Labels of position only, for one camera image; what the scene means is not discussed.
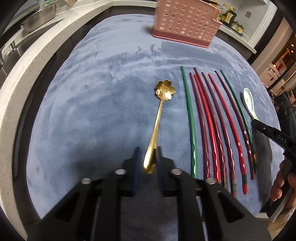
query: maroon chopstick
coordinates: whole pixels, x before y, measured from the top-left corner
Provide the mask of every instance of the maroon chopstick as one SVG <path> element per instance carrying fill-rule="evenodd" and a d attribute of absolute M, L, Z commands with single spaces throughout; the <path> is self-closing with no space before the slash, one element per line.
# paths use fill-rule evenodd
<path fill-rule="evenodd" d="M 229 135 L 228 135 L 228 131 L 224 122 L 224 118 L 220 109 L 220 106 L 218 104 L 218 101 L 216 99 L 216 96 L 210 86 L 210 82 L 208 81 L 207 78 L 205 78 L 205 82 L 207 84 L 208 90 L 210 91 L 211 97 L 214 101 L 214 105 L 222 126 L 222 132 L 224 135 L 224 140 L 225 140 L 225 144 L 226 144 L 226 148 L 227 148 L 227 154 L 228 154 L 228 162 L 229 162 L 229 167 L 230 167 L 230 179 L 231 179 L 231 194 L 233 195 L 233 197 L 237 197 L 237 178 L 236 178 L 236 174 L 235 174 L 235 167 L 234 167 L 234 159 L 233 159 L 233 153 L 232 153 L 232 148 L 231 148 L 231 144 L 230 144 L 230 139 L 229 139 Z"/>
<path fill-rule="evenodd" d="M 218 153 L 217 153 L 218 147 L 217 147 L 217 143 L 216 143 L 215 131 L 214 131 L 214 126 L 213 126 L 212 119 L 211 119 L 210 110 L 209 110 L 209 107 L 207 105 L 207 101 L 205 99 L 204 93 L 202 91 L 201 85 L 200 85 L 196 75 L 194 75 L 194 79 L 197 84 L 198 91 L 200 93 L 200 97 L 202 99 L 202 104 L 203 104 L 206 119 L 207 119 L 207 125 L 209 128 L 210 140 L 211 140 L 211 145 L 212 145 L 213 162 L 214 162 L 214 177 L 217 179 L 218 183 L 221 183 L 220 163 L 218 160 Z"/>
<path fill-rule="evenodd" d="M 218 157 L 219 157 L 219 161 L 220 161 L 220 168 L 221 168 L 221 184 L 222 186 L 224 186 L 224 188 L 226 190 L 228 190 L 228 182 L 227 182 L 227 170 L 226 170 L 226 165 L 225 165 L 225 156 L 224 156 L 224 150 L 223 150 L 223 145 L 222 145 L 222 141 L 221 141 L 221 134 L 220 134 L 220 130 L 219 130 L 219 126 L 217 123 L 217 118 L 216 115 L 214 113 L 214 109 L 212 106 L 212 103 L 209 99 L 209 96 L 207 94 L 207 91 L 205 89 L 205 86 L 200 78 L 200 75 L 197 71 L 196 68 L 194 68 L 195 74 L 197 76 L 197 79 L 200 83 L 200 86 L 202 88 L 202 92 L 205 96 L 209 111 L 210 111 L 210 115 L 211 115 L 211 119 L 213 122 L 213 127 L 214 127 L 214 131 L 215 131 L 215 136 L 216 136 L 216 141 L 217 141 L 217 148 L 218 148 Z"/>
<path fill-rule="evenodd" d="M 203 157 L 204 157 L 204 178 L 211 177 L 210 174 L 210 159 L 209 159 L 209 145 L 207 143 L 207 132 L 205 129 L 205 121 L 203 118 L 202 114 L 202 106 L 200 104 L 200 99 L 198 97 L 197 89 L 196 89 L 196 84 L 194 82 L 194 78 L 192 73 L 189 73 L 190 79 L 191 79 L 191 84 L 193 87 L 193 93 L 195 97 L 195 102 L 198 110 L 198 117 L 200 120 L 200 129 L 201 129 L 201 134 L 202 134 L 202 147 L 203 147 Z"/>
<path fill-rule="evenodd" d="M 247 194 L 248 193 L 248 184 L 247 184 L 247 171 L 246 171 L 246 166 L 245 166 L 245 162 L 244 162 L 244 155 L 243 155 L 243 152 L 242 152 L 242 146 L 241 146 L 241 143 L 240 143 L 240 140 L 239 140 L 239 135 L 237 133 L 237 130 L 236 130 L 236 127 L 235 127 L 235 124 L 234 124 L 234 121 L 232 119 L 232 116 L 230 114 L 230 111 L 227 107 L 227 104 L 225 102 L 225 100 L 223 99 L 223 96 L 218 88 L 218 86 L 216 85 L 214 79 L 212 78 L 212 76 L 209 74 L 209 78 L 216 90 L 216 93 L 218 94 L 219 96 L 219 99 L 223 105 L 223 108 L 224 108 L 224 111 L 227 115 L 227 118 L 228 118 L 228 121 L 229 121 L 229 124 L 230 124 L 230 127 L 231 127 L 231 130 L 232 130 L 232 133 L 233 133 L 233 136 L 234 136 L 234 139 L 235 139 L 235 144 L 237 146 L 237 150 L 238 150 L 238 153 L 239 153 L 239 166 L 240 166 L 240 169 L 241 169 L 241 173 L 242 173 L 242 190 L 243 190 L 243 193 L 244 194 Z"/>
<path fill-rule="evenodd" d="M 232 108 L 235 112 L 235 115 L 237 117 L 237 120 L 239 122 L 239 126 L 240 126 L 240 129 L 242 130 L 242 135 L 244 137 L 244 142 L 245 142 L 245 145 L 246 145 L 246 148 L 247 148 L 247 154 L 248 154 L 248 161 L 249 161 L 249 166 L 250 166 L 250 173 L 251 173 L 251 180 L 255 179 L 255 171 L 254 171 L 254 165 L 253 165 L 253 155 L 252 155 L 252 151 L 251 151 L 251 146 L 250 146 L 250 142 L 249 142 L 249 138 L 248 138 L 248 135 L 247 135 L 247 131 L 246 131 L 246 128 L 244 126 L 244 123 L 242 121 L 242 117 L 239 113 L 239 110 L 232 98 L 232 95 L 230 94 L 229 90 L 227 89 L 224 81 L 222 80 L 222 78 L 220 77 L 220 75 L 218 74 L 217 71 L 215 71 L 215 73 L 217 74 L 218 76 L 218 79 L 220 80 L 229 100 L 230 100 L 230 103 L 232 105 Z"/>

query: human hand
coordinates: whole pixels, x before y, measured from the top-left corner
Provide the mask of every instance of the human hand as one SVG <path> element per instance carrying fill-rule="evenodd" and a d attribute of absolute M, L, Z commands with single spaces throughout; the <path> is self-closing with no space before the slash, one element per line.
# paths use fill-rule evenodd
<path fill-rule="evenodd" d="M 285 183 L 284 176 L 283 176 L 285 164 L 286 164 L 286 161 L 281 162 L 281 164 L 279 166 L 280 170 L 279 170 L 279 172 L 276 176 L 276 179 L 274 180 L 274 184 L 270 190 L 270 197 L 273 201 L 276 201 L 277 199 L 281 198 L 281 195 L 282 195 L 281 189 Z M 290 184 L 291 187 L 294 188 L 294 192 L 293 192 L 290 200 L 287 202 L 287 205 L 285 206 L 283 211 L 287 211 L 296 205 L 296 174 L 290 173 L 288 175 L 288 183 Z"/>

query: sink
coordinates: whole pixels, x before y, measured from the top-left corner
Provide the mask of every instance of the sink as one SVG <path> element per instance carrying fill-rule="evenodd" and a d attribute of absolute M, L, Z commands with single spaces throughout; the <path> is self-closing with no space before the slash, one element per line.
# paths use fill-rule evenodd
<path fill-rule="evenodd" d="M 15 66 L 20 57 L 25 53 L 25 51 L 38 39 L 41 35 L 43 35 L 47 30 L 55 26 L 59 20 L 52 24 L 45 26 L 44 28 L 37 30 L 36 32 L 30 34 L 25 37 L 21 42 L 19 42 L 16 46 L 15 51 L 11 51 L 6 58 L 4 59 L 5 64 L 0 69 L 0 88 L 2 87 L 6 77 L 9 75 L 12 68 Z"/>

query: green chopstick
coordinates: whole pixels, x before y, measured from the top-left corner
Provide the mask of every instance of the green chopstick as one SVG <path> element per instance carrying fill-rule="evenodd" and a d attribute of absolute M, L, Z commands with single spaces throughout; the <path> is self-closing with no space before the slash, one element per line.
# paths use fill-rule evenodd
<path fill-rule="evenodd" d="M 224 72 L 223 72 L 222 70 L 220 70 L 220 71 L 221 71 L 221 74 L 223 75 L 223 77 L 224 77 L 224 79 L 225 79 L 225 81 L 226 81 L 226 83 L 227 83 L 227 85 L 228 85 L 228 87 L 229 87 L 229 89 L 230 89 L 230 91 L 231 91 L 231 93 L 232 93 L 234 99 L 235 99 L 235 102 L 236 102 L 236 104 L 237 104 L 237 107 L 238 107 L 238 109 L 239 109 L 239 112 L 241 113 L 242 120 L 243 120 L 243 122 L 244 122 L 244 126 L 245 126 L 246 131 L 247 131 L 247 135 L 248 135 L 248 139 L 249 139 L 249 143 L 250 143 L 250 147 L 251 147 L 251 152 L 252 152 L 252 155 L 253 155 L 253 157 L 254 157 L 254 172 L 256 173 L 256 172 L 257 172 L 257 159 L 256 159 L 256 153 L 255 153 L 255 148 L 254 148 L 254 145 L 253 145 L 253 140 L 252 140 L 252 137 L 251 137 L 251 133 L 250 133 L 249 126 L 248 126 L 248 124 L 247 124 L 246 117 L 245 117 L 245 115 L 244 115 L 244 112 L 243 112 L 243 110 L 242 110 L 241 104 L 239 103 L 239 99 L 238 99 L 238 97 L 237 97 L 237 95 L 236 95 L 236 93 L 235 93 L 235 91 L 234 91 L 234 89 L 233 89 L 231 83 L 229 82 L 229 80 L 228 80 L 228 78 L 226 77 L 226 75 L 224 74 Z"/>
<path fill-rule="evenodd" d="M 196 142 L 194 115 L 192 110 L 192 104 L 191 104 L 191 98 L 190 98 L 190 93 L 188 89 L 186 74 L 183 66 L 181 66 L 181 71 L 182 71 L 182 77 L 183 77 L 184 86 L 185 86 L 185 96 L 186 96 L 188 119 L 189 119 L 190 145 L 191 145 L 191 176 L 193 178 L 197 178 L 197 149 L 196 149 L 197 142 Z"/>

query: table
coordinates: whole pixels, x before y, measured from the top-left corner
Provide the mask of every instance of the table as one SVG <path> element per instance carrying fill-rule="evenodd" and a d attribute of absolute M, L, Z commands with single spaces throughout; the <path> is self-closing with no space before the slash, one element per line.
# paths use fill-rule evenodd
<path fill-rule="evenodd" d="M 157 39 L 150 34 L 152 24 L 153 16 L 149 15 L 119 15 L 103 20 L 74 48 L 50 84 L 35 119 L 27 160 L 29 193 L 40 217 L 81 178 L 103 178 L 130 158 L 136 146 L 145 154 L 159 105 L 154 95 L 159 80 L 171 80 L 176 94 L 164 103 L 158 145 L 178 168 L 190 172 L 189 122 L 181 65 L 187 74 L 194 66 L 212 75 L 214 70 L 222 69 L 237 93 L 245 87 L 251 90 L 258 118 L 279 128 L 264 86 L 234 48 L 216 37 L 209 49 Z M 216 77 L 215 80 L 243 143 L 235 113 L 222 85 Z M 202 179 L 200 124 L 192 86 L 188 83 L 197 130 L 198 178 Z M 237 198 L 256 215 L 269 197 L 283 151 L 262 135 L 253 132 L 253 136 L 258 174 L 252 181 L 242 144 L 248 175 L 247 195 L 242 194 L 238 153 L 232 135 L 230 139 L 237 173 Z M 156 174 L 143 175 L 139 193 L 122 202 L 123 240 L 139 240 L 147 235 L 155 240 L 176 238 L 176 212 L 176 199 L 161 196 Z"/>

